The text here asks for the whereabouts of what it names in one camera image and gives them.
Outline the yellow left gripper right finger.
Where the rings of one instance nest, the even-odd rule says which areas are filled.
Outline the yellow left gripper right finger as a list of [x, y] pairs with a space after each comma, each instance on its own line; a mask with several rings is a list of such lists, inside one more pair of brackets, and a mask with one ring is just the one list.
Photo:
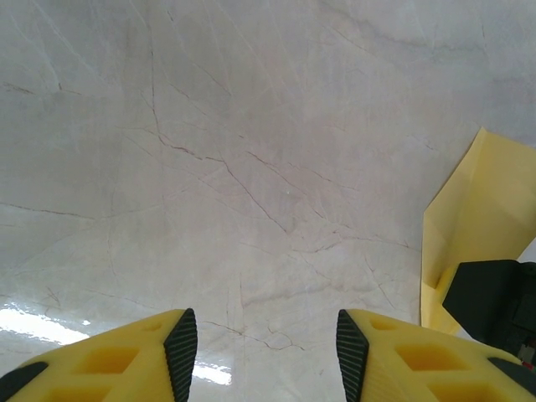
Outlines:
[[535, 374], [512, 354], [365, 310], [338, 313], [348, 401], [533, 401]]

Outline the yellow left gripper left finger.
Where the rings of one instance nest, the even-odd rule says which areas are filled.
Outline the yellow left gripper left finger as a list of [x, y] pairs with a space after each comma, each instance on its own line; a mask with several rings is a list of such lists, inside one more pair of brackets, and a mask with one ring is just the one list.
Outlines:
[[1, 377], [3, 401], [186, 401], [193, 309], [171, 310], [43, 353]]

